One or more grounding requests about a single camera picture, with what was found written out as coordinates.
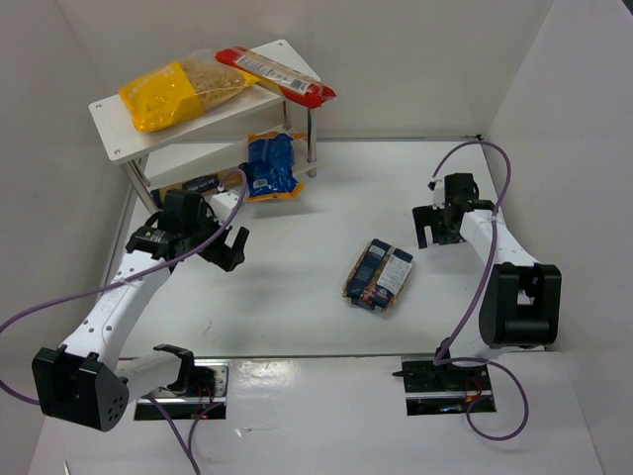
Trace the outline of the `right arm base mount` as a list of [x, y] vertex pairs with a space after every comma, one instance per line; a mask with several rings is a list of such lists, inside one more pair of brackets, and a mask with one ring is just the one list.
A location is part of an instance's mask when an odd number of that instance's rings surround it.
[[492, 383], [486, 366], [435, 366], [431, 360], [405, 360], [393, 373], [403, 382], [407, 414], [440, 416], [494, 413]]

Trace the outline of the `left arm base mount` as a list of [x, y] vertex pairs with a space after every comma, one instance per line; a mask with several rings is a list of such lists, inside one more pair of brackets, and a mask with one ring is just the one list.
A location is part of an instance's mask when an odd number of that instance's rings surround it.
[[206, 409], [209, 410], [202, 416], [203, 420], [224, 420], [230, 362], [227, 359], [197, 358], [195, 364], [210, 373], [205, 382], [193, 383], [182, 394], [159, 387], [150, 393], [151, 397], [174, 421], [193, 421]]

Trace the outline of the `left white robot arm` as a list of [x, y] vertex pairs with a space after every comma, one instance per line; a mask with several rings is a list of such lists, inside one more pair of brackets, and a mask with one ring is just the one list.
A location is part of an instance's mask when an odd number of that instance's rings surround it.
[[44, 415], [109, 431], [130, 402], [159, 388], [175, 395], [193, 389], [210, 394], [215, 373], [197, 365], [189, 349], [162, 343], [125, 367], [119, 359], [145, 307], [179, 263], [198, 255], [231, 272], [243, 262], [248, 229], [240, 228], [226, 244], [243, 201], [234, 190], [210, 200], [186, 190], [167, 192], [162, 208], [131, 235], [112, 289], [102, 292], [58, 348], [43, 347], [34, 357]]

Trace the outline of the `orange and navy spaghetti pack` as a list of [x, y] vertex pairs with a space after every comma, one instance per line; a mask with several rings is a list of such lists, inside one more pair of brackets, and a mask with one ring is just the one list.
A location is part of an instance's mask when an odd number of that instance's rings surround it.
[[166, 194], [170, 190], [185, 190], [202, 194], [204, 197], [213, 196], [219, 193], [218, 189], [226, 191], [229, 189], [239, 188], [242, 184], [241, 175], [233, 171], [241, 169], [246, 171], [246, 163], [241, 163], [238, 167], [229, 168], [217, 173], [201, 175], [186, 181], [173, 183], [161, 188], [155, 188], [150, 191], [154, 204], [162, 209], [166, 200]]

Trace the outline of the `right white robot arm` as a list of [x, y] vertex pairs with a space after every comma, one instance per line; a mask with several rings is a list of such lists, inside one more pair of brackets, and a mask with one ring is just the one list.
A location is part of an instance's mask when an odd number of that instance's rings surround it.
[[468, 244], [484, 272], [466, 315], [435, 359], [474, 366], [558, 337], [562, 273], [532, 256], [508, 229], [496, 204], [480, 197], [471, 173], [429, 183], [433, 202], [412, 210], [418, 246]]

